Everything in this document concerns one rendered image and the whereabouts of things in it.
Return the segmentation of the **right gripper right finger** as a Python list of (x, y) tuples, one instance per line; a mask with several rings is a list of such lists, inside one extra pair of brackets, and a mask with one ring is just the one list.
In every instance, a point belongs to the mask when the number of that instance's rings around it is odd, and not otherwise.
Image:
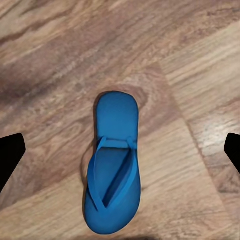
[(235, 133), (229, 133), (227, 135), (224, 151), (235, 165), (240, 173), (240, 135)]

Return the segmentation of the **sandal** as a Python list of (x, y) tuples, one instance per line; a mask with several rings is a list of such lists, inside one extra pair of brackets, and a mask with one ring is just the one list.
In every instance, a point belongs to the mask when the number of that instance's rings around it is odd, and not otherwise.
[(104, 94), (96, 107), (96, 153), (91, 158), (85, 220), (99, 235), (114, 234), (135, 217), (141, 200), (139, 108), (125, 92)]

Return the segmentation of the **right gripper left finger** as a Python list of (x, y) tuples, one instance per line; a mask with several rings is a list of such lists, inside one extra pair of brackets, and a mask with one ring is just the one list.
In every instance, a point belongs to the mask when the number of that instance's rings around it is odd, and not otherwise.
[(0, 193), (25, 152), (26, 145), (21, 133), (0, 138)]

